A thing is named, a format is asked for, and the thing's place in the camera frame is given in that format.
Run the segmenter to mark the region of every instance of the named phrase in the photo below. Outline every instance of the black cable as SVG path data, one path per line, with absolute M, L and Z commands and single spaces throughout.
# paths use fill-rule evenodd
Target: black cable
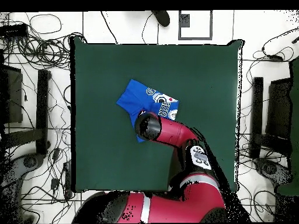
M 14 22 L 15 24 L 24 23 L 24 22 L 13 21 L 13 20 L 10 20 L 10 22 Z M 57 67 L 61 69 L 67 68 L 67 70 L 69 70 L 69 48 L 66 47 L 66 43 L 69 45 L 69 39 L 71 37 L 79 37 L 82 41 L 87 43 L 85 37 L 78 32 L 71 33 L 67 36 L 62 36 L 59 38 L 43 40 L 38 35 L 39 32 L 37 32 L 34 28 L 32 28 L 31 25 L 28 25 L 26 23 L 24 24 L 30 28 L 33 35 L 29 34 L 28 37 L 22 37 L 17 39 L 15 38 L 2 39 L 4 42 L 4 46 L 7 47 L 4 49 L 4 52 L 9 51 L 9 53 L 11 54 L 13 53 L 14 49 L 16 48 L 19 49 L 19 52 L 27 61 L 24 63 L 20 62 L 21 65 L 29 64 L 30 66 L 32 66 L 32 64 L 35 65 L 44 64 L 47 68 Z
M 20 108 L 22 108 L 22 109 L 25 111 L 25 113 L 27 114 L 28 119 L 29 119 L 29 121 L 30 121 L 30 123 L 31 123 L 31 126 L 32 126 L 33 130 L 35 130 L 35 127 L 33 126 L 32 120 L 31 120 L 31 118 L 30 118 L 28 112 L 26 111 L 26 109 L 25 109 L 23 106 L 17 104 L 17 102 L 14 102 L 13 100 L 9 100 L 9 101 L 12 102 L 13 104 L 16 104 L 17 106 L 19 106 Z
M 34 213 L 34 214 L 38 215 L 39 218 L 38 218 L 38 220 L 37 220 L 37 222 L 36 222 L 36 224 L 38 224 L 38 222 L 39 222 L 39 220 L 40 220 L 40 214 L 39 214 L 39 213 L 37 213 L 37 212 L 35 212 L 35 211 L 30 211 L 29 209 L 25 209 L 23 206 L 21 206 L 21 208 L 22 208 L 24 211 L 27 211 L 27 212 Z
M 147 21 L 148 21 L 148 19 L 149 19 L 152 15 L 153 15 L 153 13 L 151 13 L 151 14 L 147 17 Z M 146 44 L 146 43 L 145 43 L 145 41 L 144 41 L 144 39 L 143 39 L 143 32 L 144 32 L 145 26 L 147 25 L 147 21 L 145 22 L 145 25 L 144 25 L 144 27 L 143 27 L 143 31 L 142 31 L 142 33 L 141 33 L 141 37 L 142 37 L 142 40 L 143 40 L 144 44 Z
M 256 196 L 259 194 L 259 193 L 269 193 L 269 194 L 271 194 L 272 196 L 274 196 L 275 197 L 275 195 L 272 193 L 272 192 L 270 192 L 270 191 L 267 191 L 267 190 L 262 190 L 262 191 L 258 191 L 254 196 L 253 196 L 253 206 L 254 206 L 254 209 L 255 209 L 255 213 L 257 214 L 257 216 L 258 216 L 258 218 L 262 221 L 262 222 L 264 222 L 264 220 L 259 216 L 259 214 L 258 214 L 258 210 L 257 210 L 257 208 L 256 208 L 256 201 L 255 201 L 255 198 L 256 198 Z
M 70 86 L 71 86 L 71 85 L 68 85 L 68 86 L 64 89 L 64 91 L 63 91 L 63 99 L 64 99 L 64 101 L 67 102 L 68 104 L 71 104 L 71 102 L 69 102 L 69 101 L 66 100 L 66 98 L 65 98 L 65 91 L 67 91 L 67 89 L 68 89 Z
M 30 66 L 32 66 L 31 64 L 41 65 L 41 66 L 43 66 L 44 69 L 46 69 L 46 67 L 44 66 L 44 63 L 45 63 L 45 62 L 47 63 L 46 66 L 47 66 L 48 68 L 51 68 L 51 67 L 62 67 L 62 68 L 65 68 L 65 67 L 67 67 L 66 65 L 69 65 L 69 64 L 67 64 L 67 61 L 66 61 L 66 60 L 69 58 L 69 51 L 68 51 L 68 49 L 66 49 L 64 43 L 67 41 L 68 44 L 69 44 L 69 38 L 70 38 L 71 36 L 78 36 L 79 38 L 82 38 L 82 39 L 84 39 L 84 40 L 85 40 L 85 38 L 84 38 L 84 37 L 81 37 L 82 35 L 81 35 L 80 33 L 72 33 L 72 34 L 70 34 L 69 36 L 63 36 L 63 37 L 57 38 L 56 40 L 51 39 L 51 40 L 44 41 L 44 40 L 42 40 L 42 39 L 40 38 L 40 36 L 39 36 L 39 32 L 35 31 L 35 29 L 32 28 L 32 19 L 30 20 L 29 27 L 30 27 L 32 33 L 37 34 L 38 37 L 35 37 L 35 36 L 29 36 L 29 38 L 19 38 L 19 39 L 17 39 L 17 40 L 15 40 L 15 39 L 12 39 L 12 40 L 4 40 L 4 45 L 6 44 L 5 51 L 9 51 L 10 53 L 13 53 L 14 49 L 18 48 L 19 51 L 20 51 L 20 53 L 21 53 L 21 54 L 25 57 L 25 59 L 27 60 L 27 62 L 26 62 L 26 63 L 22 63 L 22 62 L 20 61 L 20 59 L 18 58 L 18 56 L 16 56 L 17 59 L 19 60 L 19 63 L 16 63 L 16 64 L 21 64 L 21 66 L 23 67 L 24 70 L 25 70 L 25 68 L 24 68 L 23 64 L 30 64 Z M 50 51 L 50 52 L 46 51 L 46 50 L 45 50 L 46 48 L 45 48 L 44 46 L 49 46 L 48 49 L 50 49 L 51 51 Z M 63 49 L 58 49 L 58 52 L 55 52 L 54 49 L 57 48 L 56 46 L 62 47 Z M 25 72 L 26 72 L 27 76 L 29 77 L 31 83 L 33 84 L 33 86 L 34 86 L 34 90 L 33 90 L 31 87 L 25 85 L 24 83 L 23 83 L 23 85 L 26 86 L 26 87 L 28 87 L 29 89 L 31 89 L 32 91 L 34 91 L 34 92 L 36 93 L 36 87 L 35 87 L 35 84 L 34 84 L 33 81 L 31 80 L 31 78 L 30 78 L 30 76 L 28 75 L 28 73 L 27 73 L 26 70 L 25 70 Z M 51 122 L 50 112 L 53 111 L 53 109 L 54 109 L 56 106 L 58 106 L 58 107 L 60 107 L 60 106 L 57 105 L 57 100 L 53 97 L 53 95 L 52 95 L 50 92 L 49 92 L 49 94 L 50 94 L 50 95 L 52 96 L 52 98 L 56 101 L 56 104 L 55 104 L 53 107 L 48 108 L 49 121 L 50 121 L 50 124 L 52 125 L 52 127 L 53 127 L 53 129 L 54 129 L 54 126 L 53 126 L 53 124 L 52 124 L 52 122 Z M 61 91 L 60 91 L 60 94 L 61 94 L 62 98 L 64 99 L 66 105 L 67 105 L 67 101 L 66 101 L 66 99 L 65 99 L 65 97 L 64 97 L 65 92 L 64 92 L 64 95 L 62 95 L 62 93 L 61 93 Z M 63 111 L 62 111 L 60 117 L 61 117 L 61 119 L 63 120 L 64 125 L 66 125 L 66 122 L 64 121 L 64 119 L 63 119 L 63 117 L 62 117 L 62 114 L 63 114 L 63 112 L 64 112 L 64 109 L 62 108 L 62 110 L 63 110 Z M 57 134 L 57 143 L 56 143 L 56 145 L 58 144 L 58 146 L 59 146 L 59 144 L 61 143 L 61 141 L 63 141 L 63 143 L 66 144 L 66 137 L 67 137 L 66 134 L 69 134 L 69 132 L 66 132 L 66 133 L 65 133 L 65 131 L 62 132 L 62 136 L 61 136 L 61 139 L 60 139 L 60 142 L 59 142 L 59 143 L 58 143 L 58 134 Z M 66 144 L 66 145 L 67 145 L 68 147 L 66 147 L 66 148 L 64 148 L 64 149 L 60 149 L 61 154 L 60 154 L 60 158 L 57 160 L 57 162 L 59 162 L 59 160 L 61 160 L 61 159 L 63 158 L 64 154 L 66 155 L 66 158 L 67 158 L 67 154 L 66 154 L 65 150 L 66 150 L 66 149 L 69 149 L 69 146 L 70 146 L 70 145 L 68 145 L 68 144 Z M 55 173 L 54 166 L 53 166 L 53 164 L 51 164 L 50 156 L 51 156 L 52 152 L 49 152 L 49 153 L 48 153 L 48 168 L 47 168 L 47 170 L 46 170 L 44 173 L 49 172 L 49 175 L 48 175 L 47 179 L 45 180 L 44 184 L 42 185 L 42 187 L 43 187 L 43 186 L 46 184 L 46 182 L 48 181 L 49 176 L 50 176 L 50 175 L 52 176 L 52 174 L 51 174 L 51 171 L 52 171 L 52 170 L 53 170 L 53 172 L 54 172 L 54 176 L 57 176 L 56 173 Z M 60 185 L 62 186 L 62 188 L 64 188 L 64 185 L 63 185 L 63 183 L 62 183 L 62 180 L 61 180 Z M 44 191 L 44 190 L 42 189 L 42 187 L 32 187 L 28 193 L 26 193 L 25 195 L 23 194 L 23 195 L 24 195 L 24 197 L 26 197 L 27 195 L 33 195 L 33 194 L 35 194 L 36 192 L 38 192 L 38 190 L 42 190 L 42 191 Z M 38 190 L 35 191 L 34 193 L 30 193 L 34 188 L 38 188 Z M 60 202 L 60 203 L 68 203 L 68 201 L 57 199 L 57 197 L 51 197 L 51 198 L 52 198 L 52 200 L 58 200 L 57 202 Z M 28 211 L 28 212 L 32 212 L 32 213 L 34 213 L 34 214 L 38 214 L 37 212 L 30 211 L 30 210 L 28 210 L 28 209 L 27 209 L 27 210 L 24 209 L 24 210 L 25 210 L 25 211 Z
M 62 24 L 61 24 L 60 19 L 59 19 L 56 15 L 52 15 L 52 14 L 42 14 L 42 15 L 35 15 L 35 16 L 31 17 L 31 19 L 29 20 L 29 26 L 32 27 L 32 19 L 33 19 L 33 18 L 36 18 L 36 17 L 38 17 L 38 16 L 53 16 L 53 17 L 55 17 L 55 18 L 58 19 L 58 21 L 59 21 L 60 28 L 59 28 L 58 30 L 56 30 L 56 31 L 52 31 L 52 32 L 48 32 L 48 33 L 40 33 L 40 32 L 36 32 L 36 31 L 33 31 L 33 32 L 36 32 L 37 34 L 51 34 L 51 33 L 56 33 L 56 32 L 58 32 L 58 31 L 61 30 L 61 28 L 62 28 Z
M 274 38 L 271 38 L 270 40 L 268 40 L 267 42 L 265 42 L 264 45 L 263 45 L 263 47 L 262 47 L 262 52 L 264 53 L 264 55 L 267 56 L 267 57 L 271 56 L 271 55 L 268 55 L 268 54 L 265 53 L 265 45 L 266 45 L 267 43 L 271 42 L 272 40 L 274 40 L 274 39 L 276 39 L 276 38 L 278 38 L 278 37 L 280 37 L 280 36 L 284 36 L 284 35 L 286 35 L 286 34 L 289 34 L 289 33 L 293 32 L 293 31 L 296 31 L 296 30 L 299 30 L 299 27 L 296 27 L 296 28 L 291 29 L 291 30 L 289 30 L 289 31 L 285 31 L 284 33 L 282 33 L 282 34 L 280 34 L 280 35 L 278 35 L 278 36 L 276 36 L 276 37 L 274 37 Z
M 107 23 L 107 21 L 106 21 L 106 18 L 104 17 L 103 11 L 101 11 L 100 13 L 101 13 L 101 14 L 102 14 L 102 16 L 103 16 L 103 18 L 104 18 L 104 21 L 105 21 L 105 23 L 106 23 L 106 26 L 108 27 L 108 29 L 109 29 L 110 33 L 112 34 L 113 38 L 115 39 L 115 43 L 116 43 L 116 44 L 118 44 L 118 42 L 117 42 L 117 40 L 116 40 L 116 38 L 115 38 L 114 34 L 112 33 L 112 31 L 111 31 L 111 29 L 110 29 L 110 27 L 109 27 L 109 25 L 108 25 L 108 23 Z

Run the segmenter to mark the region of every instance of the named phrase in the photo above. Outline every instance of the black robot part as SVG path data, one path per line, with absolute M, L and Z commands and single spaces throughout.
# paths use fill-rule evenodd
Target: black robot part
M 153 114 L 142 113 L 136 119 L 135 131 L 144 140 L 155 140 L 161 133 L 161 124 Z

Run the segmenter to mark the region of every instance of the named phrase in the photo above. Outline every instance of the black object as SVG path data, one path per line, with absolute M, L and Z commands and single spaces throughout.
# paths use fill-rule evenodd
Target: black object
M 23 179 L 28 172 L 38 169 L 43 160 L 41 154 L 24 155 L 8 161 L 1 169 L 0 223 L 24 223 L 20 206 Z
M 269 179 L 274 188 L 281 184 L 287 184 L 292 180 L 289 169 L 277 162 L 267 159 L 256 159 L 254 164 L 256 165 L 256 171 L 261 176 Z
M 135 132 L 144 140 L 155 140 L 161 133 L 161 123 L 151 113 L 142 113 L 136 119 Z
M 11 38 L 11 37 L 28 37 L 28 25 L 16 24 L 16 25 L 5 25 L 0 27 L 0 37 Z
M 290 140 L 268 134 L 253 134 L 251 135 L 251 142 L 255 145 L 270 148 L 272 151 L 284 156 L 288 156 L 292 152 Z
M 90 196 L 78 209 L 72 224 L 96 224 L 101 221 L 101 215 L 99 214 L 105 210 L 109 199 L 110 198 L 107 197 L 107 194 L 105 194 L 104 191 L 97 192 L 96 194 Z
M 53 164 L 56 163 L 59 154 L 60 154 L 60 149 L 54 149 L 53 156 L 52 156 Z
M 269 86 L 269 105 L 266 133 L 290 139 L 291 99 L 293 86 L 291 78 L 275 80 Z
M 23 120 L 21 108 L 23 75 L 20 69 L 2 64 L 0 66 L 0 83 L 8 92 L 6 97 L 3 95 L 5 98 L 4 123 L 21 123 Z
M 55 191 L 57 191 L 59 188 L 59 179 L 58 178 L 52 178 L 51 180 L 51 190 L 53 190 L 53 194 L 55 194 Z
M 269 86 L 269 107 L 266 134 L 262 134 L 263 83 L 254 78 L 252 83 L 252 116 L 249 157 L 259 158 L 260 147 L 288 156 L 292 152 L 290 142 L 291 100 L 290 78 L 276 80 Z
M 271 181 L 274 190 L 276 190 L 279 185 L 290 183 L 293 179 L 291 171 L 279 163 L 265 159 L 256 159 L 254 163 L 256 165 L 256 171 Z M 287 197 L 276 193 L 275 199 L 273 222 L 299 221 L 299 197 Z
M 3 81 L 3 65 L 0 65 L 0 77 Z M 48 80 L 50 72 L 40 70 L 37 82 L 36 129 L 5 134 L 2 138 L 4 148 L 24 145 L 36 141 L 36 153 L 21 156 L 0 167 L 0 221 L 2 223 L 23 223 L 20 193 L 23 179 L 28 172 L 38 169 L 43 164 L 47 149 L 50 147 L 48 138 Z
M 272 60 L 273 62 L 282 62 L 283 58 L 278 55 L 268 55 L 268 58 Z
M 299 41 L 299 37 L 295 38 L 293 41 L 292 41 L 292 44 L 295 44 Z
M 152 10 L 152 13 L 161 26 L 167 27 L 170 24 L 171 20 L 166 10 Z
M 38 76 L 39 77 L 37 81 L 36 129 L 30 131 L 16 131 L 5 134 L 3 137 L 3 142 L 5 144 L 6 149 L 36 141 L 36 153 L 42 155 L 47 154 L 47 149 L 49 147 L 48 81 L 51 78 L 51 72 L 42 69 L 39 70 Z
M 71 190 L 71 160 L 63 164 L 63 170 L 65 171 L 65 186 L 64 186 L 64 198 L 70 200 L 73 196 Z
M 262 133 L 263 123 L 263 78 L 254 78 L 252 82 L 252 108 L 251 108 L 251 131 L 252 135 Z M 249 144 L 249 157 L 259 158 L 260 145 L 251 141 Z
M 0 49 L 0 66 L 4 64 L 4 52 Z

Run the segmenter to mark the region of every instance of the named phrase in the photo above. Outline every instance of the cable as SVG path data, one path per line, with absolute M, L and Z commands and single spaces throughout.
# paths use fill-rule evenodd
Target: cable
M 33 19 L 33 18 L 36 18 L 36 17 L 38 17 L 38 16 L 54 16 L 56 19 L 58 19 L 59 24 L 60 24 L 60 28 L 59 28 L 58 30 L 56 30 L 56 31 L 52 31 L 52 32 L 48 32 L 48 33 L 40 33 L 40 32 L 36 32 L 36 31 L 34 31 L 34 29 L 32 30 L 33 32 L 36 32 L 37 34 L 51 34 L 51 33 L 56 33 L 56 32 L 58 32 L 58 31 L 61 30 L 61 28 L 62 28 L 62 24 L 61 24 L 60 19 L 59 19 L 57 16 L 52 15 L 52 14 L 42 14 L 42 15 L 35 15 L 35 16 L 31 17 L 31 19 L 29 20 L 29 26 L 30 26 L 30 27 L 32 27 L 32 19 Z
M 25 111 L 25 113 L 27 114 L 28 119 L 29 119 L 29 121 L 30 121 L 30 123 L 31 123 L 31 126 L 32 126 L 33 130 L 35 131 L 35 127 L 33 126 L 33 123 L 32 123 L 32 121 L 31 121 L 31 118 L 29 117 L 29 114 L 28 114 L 28 112 L 26 111 L 26 109 L 25 109 L 23 106 L 21 106 L 21 105 L 17 104 L 16 102 L 14 102 L 14 101 L 11 100 L 11 99 L 10 99 L 9 101 L 12 102 L 12 103 L 14 103 L 14 104 L 16 104 L 17 106 L 19 106 L 20 108 L 22 108 L 22 109 Z
M 68 89 L 70 86 L 71 86 L 71 85 L 68 85 L 68 86 L 64 89 L 64 91 L 63 91 L 63 99 L 64 99 L 64 101 L 67 102 L 68 104 L 71 104 L 71 102 L 69 102 L 69 101 L 66 100 L 66 98 L 65 98 L 65 91 L 67 91 L 67 89 Z
M 51 14 L 48 15 L 53 16 L 54 18 L 59 20 L 59 18 L 54 15 Z M 39 36 L 39 32 L 37 32 L 31 26 L 31 21 L 35 17 L 36 16 L 32 17 L 31 20 L 28 18 L 30 23 L 29 25 L 20 21 L 9 20 L 14 24 L 24 23 L 29 27 L 30 31 L 32 32 L 32 35 L 29 34 L 28 37 L 2 39 L 4 46 L 6 47 L 4 49 L 4 53 L 9 51 L 9 53 L 11 54 L 13 53 L 14 49 L 18 48 L 21 55 L 27 61 L 24 63 L 20 62 L 20 63 L 11 63 L 11 64 L 21 64 L 21 65 L 29 64 L 34 69 L 38 69 L 38 68 L 35 68 L 34 66 L 32 66 L 32 64 L 35 65 L 43 64 L 47 68 L 57 67 L 57 68 L 69 70 L 69 48 L 67 48 L 66 45 L 67 44 L 69 45 L 69 40 L 71 37 L 79 37 L 82 41 L 87 43 L 85 37 L 81 33 L 75 32 L 59 38 L 43 40 Z M 55 33 L 57 31 L 42 33 L 42 34 Z
M 108 25 L 108 23 L 107 23 L 107 21 L 106 21 L 106 18 L 104 17 L 103 11 L 101 11 L 100 13 L 101 13 L 101 14 L 102 14 L 102 16 L 103 16 L 103 18 L 104 18 L 104 21 L 105 21 L 105 23 L 106 23 L 106 26 L 108 27 L 108 29 L 109 29 L 110 33 L 112 34 L 113 38 L 115 39 L 115 43 L 116 43 L 116 44 L 118 44 L 118 42 L 117 42 L 117 40 L 116 40 L 116 38 L 115 38 L 114 34 L 112 33 L 112 31 L 111 31 L 111 29 L 110 29 L 110 27 L 109 27 L 109 25 Z
M 151 13 L 151 14 L 147 17 L 147 21 L 148 21 L 148 19 L 149 19 L 152 15 L 153 15 L 153 13 Z M 144 25 L 144 27 L 143 27 L 143 31 L 142 31 L 142 33 L 141 33 L 141 37 L 142 37 L 142 40 L 143 40 L 144 44 L 145 44 L 145 41 L 144 41 L 144 39 L 143 39 L 143 32 L 144 32 L 145 26 L 147 25 L 147 21 L 145 22 L 145 25 Z
M 274 54 L 274 55 L 268 55 L 268 54 L 266 54 L 266 53 L 265 53 L 265 45 L 266 45 L 267 43 L 271 42 L 272 40 L 274 40 L 274 39 L 280 37 L 280 36 L 284 36 L 284 35 L 286 35 L 286 34 L 289 34 L 289 33 L 293 32 L 293 31 L 296 31 L 296 30 L 298 30 L 298 29 L 299 29 L 299 27 L 296 27 L 296 28 L 291 29 L 291 30 L 289 30 L 289 31 L 285 31 L 284 33 L 282 33 L 282 34 L 280 34 L 280 35 L 278 35 L 278 36 L 276 36 L 276 37 L 274 37 L 274 38 L 271 38 L 270 40 L 268 40 L 267 42 L 265 42 L 264 45 L 263 45 L 263 47 L 262 47 L 262 52 L 264 53 L 264 55 L 265 55 L 266 57 L 269 57 L 269 58 L 271 58 L 272 56 L 277 55 L 277 53 Z
M 253 196 L 253 206 L 254 206 L 254 209 L 255 209 L 255 213 L 257 214 L 257 216 L 258 216 L 258 218 L 262 221 L 262 222 L 264 222 L 264 220 L 259 216 L 259 214 L 258 214 L 258 210 L 257 210 L 257 208 L 256 208 L 256 201 L 255 201 L 255 198 L 256 198 L 256 196 L 259 194 L 259 193 L 269 193 L 269 194 L 271 194 L 272 196 L 274 196 L 275 197 L 275 195 L 272 193 L 272 192 L 270 192 L 270 191 L 267 191 L 267 190 L 262 190 L 262 191 L 258 191 L 254 196 Z

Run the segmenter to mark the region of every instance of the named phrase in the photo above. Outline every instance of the printed logo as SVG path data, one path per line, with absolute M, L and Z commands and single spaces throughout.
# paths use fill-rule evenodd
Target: printed logo
M 158 115 L 167 117 L 170 106 L 171 104 L 169 102 L 162 103 Z
M 176 113 L 178 112 L 177 109 L 174 109 L 174 110 L 171 110 L 169 111 L 168 113 L 168 117 L 171 119 L 171 120 L 175 120 L 175 116 L 176 116 Z
M 151 89 L 150 87 L 147 88 L 147 95 L 153 95 L 155 92 L 155 89 Z
M 156 102 L 156 103 L 163 103 L 163 102 L 178 102 L 176 99 L 171 98 L 165 94 L 161 94 L 161 93 L 156 93 L 153 95 L 152 99 Z

